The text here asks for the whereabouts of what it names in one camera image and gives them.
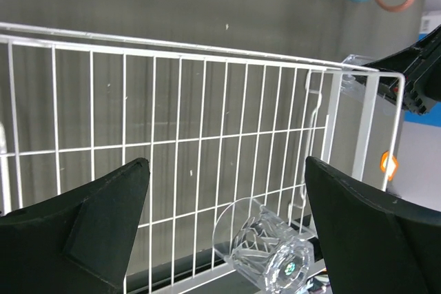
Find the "clear glass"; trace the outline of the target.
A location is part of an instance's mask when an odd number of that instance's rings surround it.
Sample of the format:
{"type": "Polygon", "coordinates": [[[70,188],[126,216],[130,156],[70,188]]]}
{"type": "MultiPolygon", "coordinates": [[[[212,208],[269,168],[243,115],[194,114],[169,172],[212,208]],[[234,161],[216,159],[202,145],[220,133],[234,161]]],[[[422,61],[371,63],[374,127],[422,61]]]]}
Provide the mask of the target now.
{"type": "MultiPolygon", "coordinates": [[[[350,54],[344,59],[342,64],[363,66],[372,61],[374,61],[374,58],[370,56],[350,54]]],[[[340,92],[364,103],[366,87],[365,83],[362,82],[363,79],[365,79],[364,76],[344,74],[342,76],[340,92]]],[[[387,101],[383,96],[377,95],[376,106],[378,106],[380,111],[386,116],[393,116],[395,114],[395,105],[387,101]]]]}
{"type": "Polygon", "coordinates": [[[314,246],[265,205],[241,198],[219,215],[212,234],[218,257],[264,293],[302,293],[314,246]]]}

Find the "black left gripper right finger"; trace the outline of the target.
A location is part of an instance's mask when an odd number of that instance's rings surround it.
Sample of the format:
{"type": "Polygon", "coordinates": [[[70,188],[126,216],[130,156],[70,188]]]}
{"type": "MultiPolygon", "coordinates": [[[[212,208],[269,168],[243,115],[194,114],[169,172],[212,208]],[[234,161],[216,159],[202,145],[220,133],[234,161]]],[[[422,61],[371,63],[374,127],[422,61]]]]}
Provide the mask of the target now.
{"type": "Polygon", "coordinates": [[[305,184],[333,293],[439,293],[440,212],[305,161],[305,184]]]}

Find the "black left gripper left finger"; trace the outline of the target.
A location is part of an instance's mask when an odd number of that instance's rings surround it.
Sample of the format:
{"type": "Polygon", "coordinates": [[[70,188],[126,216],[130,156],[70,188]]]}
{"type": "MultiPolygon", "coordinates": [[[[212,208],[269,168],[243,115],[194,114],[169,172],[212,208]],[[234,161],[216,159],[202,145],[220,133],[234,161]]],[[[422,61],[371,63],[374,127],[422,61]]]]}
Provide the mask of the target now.
{"type": "Polygon", "coordinates": [[[137,158],[1,217],[1,292],[122,293],[149,181],[137,158]]]}

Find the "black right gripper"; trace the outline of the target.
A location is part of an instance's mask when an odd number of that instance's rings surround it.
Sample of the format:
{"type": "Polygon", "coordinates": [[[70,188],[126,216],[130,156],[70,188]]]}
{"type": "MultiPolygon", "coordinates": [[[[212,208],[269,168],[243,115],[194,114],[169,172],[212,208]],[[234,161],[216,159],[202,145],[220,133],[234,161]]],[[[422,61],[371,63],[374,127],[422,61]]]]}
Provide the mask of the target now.
{"type": "Polygon", "coordinates": [[[440,102],[440,25],[413,45],[364,67],[403,74],[402,110],[429,113],[440,102]]]}

